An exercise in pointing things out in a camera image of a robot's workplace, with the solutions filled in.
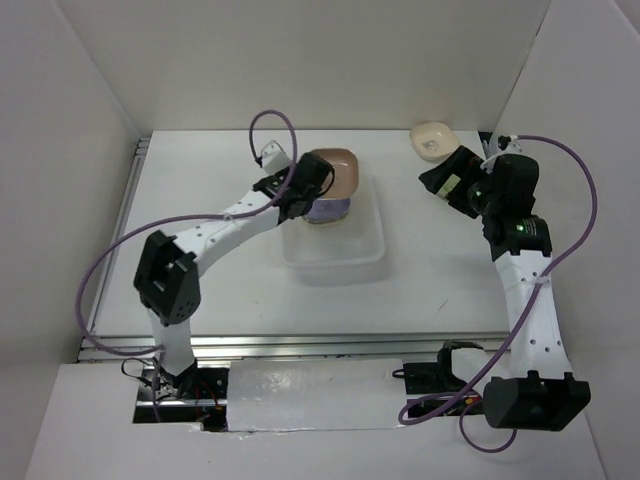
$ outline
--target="cable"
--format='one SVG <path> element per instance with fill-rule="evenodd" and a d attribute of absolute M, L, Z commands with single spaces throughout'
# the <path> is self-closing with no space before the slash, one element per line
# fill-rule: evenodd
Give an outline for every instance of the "cable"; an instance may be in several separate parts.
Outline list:
<path fill-rule="evenodd" d="M 511 445 L 513 445 L 513 442 L 516 440 L 516 435 L 518 434 L 517 430 L 514 429 L 511 432 L 511 436 L 509 437 L 509 440 L 507 440 L 506 443 L 504 445 L 502 445 L 501 447 L 486 448 L 486 447 L 481 447 L 480 445 L 475 443 L 473 440 L 471 440 L 471 438 L 469 438 L 469 435 L 467 435 L 467 432 L 464 429 L 464 423 L 463 423 L 464 416 L 469 412 L 469 410 L 471 410 L 472 408 L 480 405 L 481 403 L 482 403 L 482 399 L 476 400 L 473 403 L 470 403 L 469 405 L 467 405 L 464 408 L 464 410 L 462 410 L 462 412 L 460 412 L 460 417 L 458 418 L 458 427 L 460 428 L 460 433 L 462 434 L 462 438 L 464 438 L 464 440 L 469 445 L 471 445 L 473 448 L 475 448 L 479 452 L 482 452 L 482 453 L 500 453 L 500 452 L 504 452 L 507 448 L 509 448 Z"/>
<path fill-rule="evenodd" d="M 142 375 L 140 375 L 139 377 L 132 375 L 130 373 L 127 373 L 127 371 L 124 369 L 125 365 L 127 364 L 127 362 L 129 361 L 135 361 L 135 362 L 140 362 L 144 367 L 153 367 L 153 362 L 148 362 L 146 360 L 142 360 L 141 358 L 136 358 L 136 357 L 129 357 L 129 358 L 125 358 L 122 363 L 120 364 L 120 371 L 122 372 L 122 374 L 125 377 L 129 377 L 129 378 L 133 378 L 135 380 L 138 380 L 140 383 L 142 383 L 143 385 L 147 386 L 147 387 L 151 387 L 151 382 L 149 380 L 147 380 L 146 378 L 144 378 Z"/>
<path fill-rule="evenodd" d="M 156 362 L 156 368 L 153 370 L 153 376 L 151 377 L 151 408 L 153 408 L 153 416 L 156 417 L 156 422 L 161 423 L 160 410 L 158 408 L 158 398 L 156 396 L 156 390 L 158 388 L 158 380 L 160 379 L 160 368 L 162 361 L 164 360 L 164 350 L 160 350 L 158 354 L 158 360 Z"/>
<path fill-rule="evenodd" d="M 289 132 L 292 134 L 291 135 L 292 141 L 293 141 L 292 163 L 295 163 L 296 156 L 297 156 L 297 145 L 296 145 L 296 139 L 295 139 L 295 133 L 294 133 L 295 129 L 293 128 L 293 124 L 287 118 L 287 116 L 278 110 L 263 110 L 258 115 L 253 117 L 253 120 L 251 120 L 251 123 L 249 124 L 249 148 L 251 149 L 251 155 L 253 155 L 253 159 L 262 168 L 262 157 L 258 156 L 258 152 L 256 152 L 256 146 L 253 141 L 253 134 L 256 128 L 256 123 L 258 123 L 258 120 L 260 120 L 262 117 L 266 115 L 275 115 L 276 117 L 280 117 L 282 121 L 285 123 L 285 125 L 287 126 L 287 129 L 289 130 Z"/>
<path fill-rule="evenodd" d="M 250 141 L 250 144 L 251 144 L 251 151 L 254 154 L 254 158 L 255 158 L 255 148 L 253 146 L 253 129 L 254 129 L 255 124 L 257 123 L 257 121 L 260 118 L 262 118 L 262 117 L 264 117 L 266 115 L 276 115 L 276 116 L 282 118 L 282 120 L 284 120 L 285 124 L 287 125 L 287 129 L 289 130 L 289 133 L 291 134 L 291 144 L 292 144 L 292 150 L 293 150 L 293 154 L 292 154 L 292 157 L 291 157 L 291 167 L 289 168 L 289 172 L 287 173 L 287 177 L 285 178 L 285 180 L 284 180 L 284 182 L 282 184 L 282 187 L 278 190 L 278 192 L 271 199 L 271 201 L 269 201 L 267 204 L 263 205 L 262 207 L 257 208 L 256 210 L 252 210 L 250 212 L 240 213 L 240 214 L 237 214 L 237 215 L 234 215 L 234 216 L 221 215 L 221 214 L 217 214 L 217 213 L 213 213 L 213 214 L 212 213 L 203 213 L 203 214 L 181 215 L 181 216 L 176 216 L 176 217 L 164 218 L 162 220 L 156 220 L 155 222 L 151 222 L 151 223 L 148 223 L 148 224 L 143 225 L 141 227 L 138 227 L 138 228 L 132 230 L 131 232 L 127 233 L 126 235 L 123 235 L 122 237 L 118 238 L 116 241 L 114 241 L 89 266 L 89 268 L 87 269 L 87 271 L 83 275 L 82 279 L 80 280 L 80 284 L 78 286 L 78 291 L 76 292 L 76 300 L 75 300 L 76 323 L 78 325 L 78 328 L 82 332 L 82 335 L 84 336 L 84 338 L 86 338 L 89 342 L 91 342 L 91 344 L 94 347 L 96 347 L 99 350 L 103 350 L 103 351 L 105 351 L 107 353 L 110 353 L 112 355 L 117 355 L 117 356 L 122 356 L 122 357 L 148 355 L 148 354 L 151 354 L 151 353 L 155 353 L 155 352 L 157 352 L 158 350 L 160 350 L 162 348 L 161 345 L 156 345 L 156 346 L 151 347 L 151 348 L 147 348 L 147 349 L 139 350 L 139 351 L 133 351 L 133 352 L 130 351 L 130 350 L 129 351 L 127 351 L 127 350 L 118 350 L 116 348 L 110 347 L 109 345 L 105 345 L 104 343 L 100 342 L 100 340 L 98 340 L 98 338 L 93 333 L 91 333 L 89 331 L 89 329 L 87 328 L 87 321 L 84 318 L 84 315 L 82 314 L 82 299 L 83 299 L 85 290 L 87 288 L 87 285 L 89 283 L 89 280 L 90 280 L 91 276 L 95 273 L 95 271 L 100 266 L 100 264 L 109 255 L 111 255 L 111 253 L 113 253 L 116 248 L 118 248 L 120 245 L 122 245 L 127 240 L 135 237 L 136 235 L 139 235 L 139 234 L 141 234 L 143 232 L 146 232 L 147 230 L 151 230 L 152 228 L 156 228 L 156 227 L 159 227 L 161 225 L 166 225 L 168 223 L 183 222 L 183 221 L 186 221 L 186 220 L 233 220 L 233 219 L 242 219 L 242 218 L 253 217 L 255 215 L 258 215 L 258 214 L 264 212 L 268 208 L 272 207 L 273 205 L 275 205 L 280 200 L 280 198 L 282 198 L 282 195 L 284 194 L 285 190 L 287 189 L 287 187 L 291 183 L 291 179 L 293 178 L 293 174 L 294 174 L 294 171 L 295 171 L 295 165 L 296 165 L 296 161 L 297 161 L 297 157 L 298 157 L 298 142 L 297 142 L 296 132 L 295 132 L 295 130 L 293 128 L 293 125 L 291 124 L 289 119 L 283 113 L 281 113 L 281 112 L 279 112 L 277 110 L 264 110 L 264 111 L 258 113 L 254 117 L 254 119 L 251 121 L 251 126 L 249 127 L 250 128 L 249 141 Z"/>
<path fill-rule="evenodd" d="M 582 244 L 587 240 L 589 235 L 591 234 L 591 231 L 593 230 L 593 227 L 596 223 L 596 218 L 598 216 L 598 194 L 596 191 L 596 185 L 593 180 L 593 176 L 591 175 L 591 172 L 589 171 L 589 168 L 587 167 L 587 164 L 584 162 L 584 160 L 582 160 L 582 158 L 580 158 L 580 156 L 576 152 L 574 152 L 571 148 L 564 145 L 563 143 L 557 140 L 553 140 L 551 138 L 541 137 L 536 135 L 521 135 L 517 137 L 514 136 L 512 138 L 518 139 L 518 140 L 535 140 L 543 143 L 548 143 L 550 145 L 554 145 L 564 150 L 567 154 L 569 154 L 569 156 L 571 156 L 578 163 L 589 185 L 589 193 L 591 195 L 591 216 L 589 218 L 589 222 L 587 223 L 587 226 L 584 232 L 582 233 L 582 235 L 580 236 L 580 238 L 573 245 L 571 245 L 567 250 L 565 250 L 562 254 L 560 254 L 558 257 L 553 259 L 551 263 L 547 266 L 547 268 L 544 269 L 541 276 L 545 277 L 549 275 L 549 273 L 551 273 L 568 256 L 570 256 L 578 248 L 580 248 Z M 398 422 L 400 422 L 400 424 L 402 425 L 418 425 L 420 423 L 424 423 L 448 411 L 457 402 L 462 400 L 462 398 L 465 395 L 471 392 L 473 390 L 473 387 L 475 387 L 475 385 L 493 368 L 493 366 L 500 360 L 502 355 L 504 355 L 505 352 L 508 350 L 508 348 L 511 346 L 511 343 L 513 342 L 515 337 L 518 335 L 518 332 L 520 332 L 520 329 L 522 328 L 525 321 L 529 317 L 529 314 L 533 309 L 533 305 L 536 299 L 538 298 L 541 288 L 542 288 L 542 284 L 536 284 L 533 287 L 533 291 L 531 292 L 531 297 L 529 297 L 529 301 L 527 302 L 527 304 L 524 307 L 524 310 L 520 314 L 520 317 L 518 318 L 518 321 L 514 325 L 513 330 L 511 331 L 509 336 L 504 340 L 502 345 L 500 345 L 500 347 L 498 348 L 496 353 L 493 355 L 493 357 L 489 359 L 487 364 L 484 367 L 482 367 L 482 369 L 476 374 L 475 377 L 471 379 L 469 383 L 467 383 L 459 392 L 456 392 L 455 394 L 453 394 L 453 396 L 448 401 L 446 401 L 444 404 L 442 404 L 440 407 L 436 408 L 435 410 L 419 418 L 405 419 L 404 415 L 407 413 L 407 411 L 411 406 L 415 405 L 416 403 L 422 403 L 423 401 L 431 400 L 434 398 L 434 396 L 427 395 L 427 396 L 418 398 L 416 400 L 412 400 L 411 402 L 407 403 L 407 405 L 403 407 L 402 410 L 400 410 L 400 413 L 398 414 Z"/>
<path fill-rule="evenodd" d="M 216 410 L 222 410 L 222 407 L 218 403 L 218 397 L 216 397 L 216 394 L 213 392 L 209 384 L 207 384 L 204 381 L 201 381 L 200 384 L 203 385 L 204 388 L 206 388 L 209 391 L 209 395 L 211 395 L 211 398 L 213 399 L 213 403 L 215 404 Z"/>
<path fill-rule="evenodd" d="M 196 406 L 196 422 L 200 419 L 200 409 L 198 408 L 198 402 L 200 401 L 200 387 L 196 384 L 194 392 L 195 406 Z"/>

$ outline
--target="small bowl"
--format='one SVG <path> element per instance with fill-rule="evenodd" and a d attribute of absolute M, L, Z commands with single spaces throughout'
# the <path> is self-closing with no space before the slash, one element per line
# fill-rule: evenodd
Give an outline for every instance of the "small bowl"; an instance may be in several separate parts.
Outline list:
<path fill-rule="evenodd" d="M 411 145 L 421 158 L 438 163 L 445 160 L 460 146 L 460 140 L 444 123 L 430 122 L 418 125 L 409 133 Z"/>
<path fill-rule="evenodd" d="M 342 200 L 351 197 L 358 189 L 358 158 L 346 148 L 317 148 L 312 151 L 335 169 L 332 187 L 322 200 Z"/>

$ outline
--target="metal frame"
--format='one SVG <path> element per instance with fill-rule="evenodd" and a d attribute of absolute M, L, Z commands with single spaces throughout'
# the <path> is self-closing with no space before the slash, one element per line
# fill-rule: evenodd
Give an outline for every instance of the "metal frame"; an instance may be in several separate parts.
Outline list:
<path fill-rule="evenodd" d="M 125 195 L 120 206 L 112 241 L 124 233 L 138 180 L 146 159 L 151 139 L 138 142 L 133 165 L 129 174 Z M 95 332 L 97 312 L 111 278 L 117 250 L 107 261 L 101 273 L 94 299 L 89 325 Z M 504 332 L 451 332 L 415 334 L 370 334 L 370 335 L 308 335 L 308 336 L 200 336 L 193 337 L 191 344 L 201 365 L 227 365 L 232 360 L 262 358 L 272 360 L 323 359 L 349 357 L 389 357 L 404 361 L 425 361 L 435 358 L 445 340 L 474 341 L 487 351 L 495 351 L 508 335 Z M 137 351 L 154 344 L 153 337 L 100 337 L 100 341 L 112 347 Z M 79 362 L 121 361 L 117 357 L 94 348 L 86 340 L 78 355 Z"/>

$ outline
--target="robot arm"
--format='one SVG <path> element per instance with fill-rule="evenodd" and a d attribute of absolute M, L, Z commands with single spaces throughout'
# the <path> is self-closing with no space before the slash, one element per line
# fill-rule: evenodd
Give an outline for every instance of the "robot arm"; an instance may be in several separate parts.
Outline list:
<path fill-rule="evenodd" d="M 197 371 L 191 349 L 190 318 L 200 305 L 199 278 L 227 253 L 282 222 L 305 215 L 326 191 L 333 167 L 311 153 L 296 165 L 285 188 L 289 159 L 275 142 L 262 150 L 267 177 L 221 215 L 167 236 L 161 231 L 146 240 L 134 286 L 151 317 L 154 339 L 164 347 L 162 378 L 178 390 L 188 390 Z M 273 199 L 281 194 L 275 203 Z"/>
<path fill-rule="evenodd" d="M 500 363 L 474 387 L 483 396 L 487 421 L 495 428 L 557 431 L 590 400 L 589 385 L 574 380 L 556 316 L 551 279 L 542 272 L 552 261 L 546 222 L 533 215 L 538 181 L 535 160 L 498 156 L 491 168 L 460 147 L 447 161 L 420 176 L 427 190 L 471 218 L 482 216 L 504 288 L 509 328 L 513 329 L 541 283 L 527 322 L 511 344 L 510 365 Z M 447 370 L 469 382 L 490 355 L 474 345 L 448 343 Z"/>

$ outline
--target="white tabletop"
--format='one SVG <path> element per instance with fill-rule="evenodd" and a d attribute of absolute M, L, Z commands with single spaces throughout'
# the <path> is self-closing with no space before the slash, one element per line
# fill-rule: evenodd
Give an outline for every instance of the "white tabletop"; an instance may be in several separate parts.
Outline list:
<path fill-rule="evenodd" d="M 475 132 L 456 132 L 482 154 Z M 285 131 L 257 133 L 257 145 Z M 489 245 L 471 220 L 426 191 L 406 131 L 300 131 L 302 152 L 348 148 L 370 171 L 382 213 L 386 255 L 349 274 L 300 274 L 282 260 L 274 230 L 233 251 L 201 279 L 196 335 L 483 333 L 507 330 L 507 311 Z M 187 213 L 220 212 L 261 177 L 247 133 L 155 132 L 125 231 Z M 167 226 L 168 233 L 187 228 Z M 121 247 L 97 315 L 102 336 L 150 335 L 132 286 L 144 235 Z"/>
<path fill-rule="evenodd" d="M 385 430 L 207 433 L 196 424 L 131 423 L 138 384 L 117 364 L 63 365 L 28 480 L 113 479 L 580 479 L 604 480 L 584 414 L 562 432 L 520 431 L 487 455 L 460 436 L 457 418 Z M 354 385 L 358 398 L 358 385 Z M 465 419 L 481 445 L 509 433 Z"/>

